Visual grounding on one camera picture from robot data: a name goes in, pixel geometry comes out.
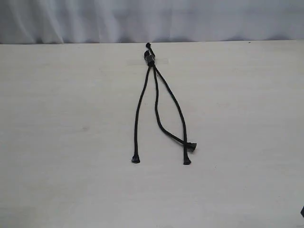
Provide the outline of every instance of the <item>black elastic bungee cord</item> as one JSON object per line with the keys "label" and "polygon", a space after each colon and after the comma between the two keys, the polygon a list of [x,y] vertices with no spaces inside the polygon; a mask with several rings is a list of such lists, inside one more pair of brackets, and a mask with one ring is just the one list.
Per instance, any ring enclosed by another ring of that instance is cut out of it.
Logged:
{"label": "black elastic bungee cord", "polygon": [[[144,91],[147,87],[147,81],[148,81],[148,75],[149,75],[149,71],[151,68],[153,68],[153,73],[154,73],[154,81],[155,81],[155,88],[156,88],[156,98],[155,98],[155,114],[156,114],[156,120],[157,120],[157,124],[159,126],[159,128],[161,129],[162,132],[164,132],[167,136],[175,139],[176,141],[178,141],[179,143],[181,143],[183,145],[183,148],[184,148],[184,165],[189,165],[191,163],[189,157],[188,157],[188,154],[187,154],[187,149],[189,149],[190,151],[194,151],[195,148],[196,148],[196,143],[190,143],[190,142],[187,142],[187,132],[186,132],[186,123],[185,123],[185,120],[184,120],[184,117],[183,117],[183,114],[181,112],[181,108],[173,94],[173,92],[170,90],[166,80],[163,78],[163,76],[161,75],[161,73],[159,72],[159,70],[156,68],[155,66],[155,63],[154,63],[154,58],[155,58],[155,54],[154,52],[152,51],[151,49],[151,45],[150,43],[147,43],[146,44],[146,47],[148,48],[149,51],[146,51],[144,53],[144,58],[147,62],[147,65],[149,66],[148,67],[148,70],[147,70],[147,75],[146,75],[146,80],[145,80],[145,84],[144,84],[144,87],[143,87],[143,90],[142,90],[142,94],[141,94],[141,97],[140,97],[140,100],[138,102],[138,106],[137,106],[137,110],[136,110],[136,118],[135,118],[135,129],[134,129],[134,146],[135,146],[135,149],[134,149],[134,156],[132,158],[132,162],[133,163],[139,163],[140,162],[140,159],[139,159],[139,156],[138,156],[138,145],[137,145],[137,125],[138,125],[138,114],[139,114],[139,109],[140,109],[140,104],[142,102],[142,98],[143,98],[143,94],[144,94]],[[180,138],[176,137],[175,135],[173,135],[172,133],[168,132],[164,127],[163,125],[161,124],[161,121],[160,121],[160,116],[159,116],[159,113],[158,113],[158,98],[159,98],[159,89],[158,89],[158,82],[157,82],[157,76],[156,76],[156,73],[158,74],[158,76],[161,78],[162,82],[165,84],[166,86],[166,89],[168,90],[171,98],[173,99],[178,111],[179,111],[179,114],[180,114],[180,118],[181,118],[181,121],[182,121],[182,125],[183,125],[183,138],[184,140],[181,140]]]}

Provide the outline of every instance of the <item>white curtain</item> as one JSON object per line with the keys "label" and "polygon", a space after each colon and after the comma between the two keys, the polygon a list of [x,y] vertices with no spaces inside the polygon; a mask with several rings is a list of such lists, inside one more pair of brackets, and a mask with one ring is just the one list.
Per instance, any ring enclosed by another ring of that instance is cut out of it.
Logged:
{"label": "white curtain", "polygon": [[0,0],[0,43],[304,38],[304,0]]}

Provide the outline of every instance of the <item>elastic cord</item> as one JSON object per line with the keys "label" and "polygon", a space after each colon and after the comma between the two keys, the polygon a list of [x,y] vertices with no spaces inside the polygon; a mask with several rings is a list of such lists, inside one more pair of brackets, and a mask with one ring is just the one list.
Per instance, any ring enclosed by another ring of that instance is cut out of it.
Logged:
{"label": "elastic cord", "polygon": [[135,126],[134,126],[134,156],[132,157],[133,163],[141,162],[139,159],[139,156],[138,156],[138,142],[137,142],[138,115],[139,115],[139,109],[141,108],[142,98],[143,98],[144,92],[145,92],[147,84],[148,84],[148,77],[149,77],[150,69],[151,69],[151,66],[148,67],[146,79],[144,81],[144,85],[143,85],[143,89],[142,89],[142,94],[139,98],[137,109],[136,109]]}
{"label": "elastic cord", "polygon": [[169,135],[170,137],[174,138],[175,140],[179,141],[180,139],[177,138],[176,136],[174,136],[173,134],[171,134],[170,132],[166,131],[164,129],[164,127],[162,126],[161,122],[160,122],[160,118],[159,118],[159,114],[158,114],[158,97],[159,97],[159,89],[158,89],[158,82],[157,82],[157,77],[156,77],[156,73],[158,74],[158,76],[161,78],[162,82],[165,84],[171,98],[173,99],[178,111],[179,111],[179,114],[180,114],[180,119],[181,119],[181,122],[182,122],[182,127],[183,127],[183,138],[184,140],[182,141],[182,144],[183,144],[183,149],[184,149],[184,165],[189,165],[191,163],[189,157],[188,157],[188,153],[187,153],[187,130],[186,130],[186,123],[185,123],[185,119],[184,119],[184,116],[182,114],[182,111],[181,111],[181,107],[178,103],[178,101],[176,100],[173,92],[171,91],[171,89],[169,88],[169,85],[167,84],[166,80],[163,78],[163,76],[161,75],[161,73],[159,72],[159,70],[156,68],[156,66],[154,65],[153,66],[153,73],[154,73],[154,80],[155,80],[155,87],[156,87],[156,99],[155,99],[155,113],[156,113],[156,119],[157,119],[157,123],[158,123],[158,126],[160,127],[160,129],[167,135]]}

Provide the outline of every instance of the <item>white tabletop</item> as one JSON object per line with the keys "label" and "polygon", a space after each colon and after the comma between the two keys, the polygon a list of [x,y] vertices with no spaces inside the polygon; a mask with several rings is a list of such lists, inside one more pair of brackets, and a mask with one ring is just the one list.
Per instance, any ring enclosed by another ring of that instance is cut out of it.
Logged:
{"label": "white tabletop", "polygon": [[130,162],[144,44],[0,46],[0,227],[304,224],[304,41],[152,47],[198,144],[189,166],[152,72]]}

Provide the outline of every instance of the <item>white backdrop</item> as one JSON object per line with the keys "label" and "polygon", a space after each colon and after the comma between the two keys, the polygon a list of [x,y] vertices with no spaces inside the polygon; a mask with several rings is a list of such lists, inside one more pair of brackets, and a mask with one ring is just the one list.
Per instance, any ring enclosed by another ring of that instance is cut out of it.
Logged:
{"label": "white backdrop", "polygon": [[1,0],[1,43],[303,39],[303,0]]}

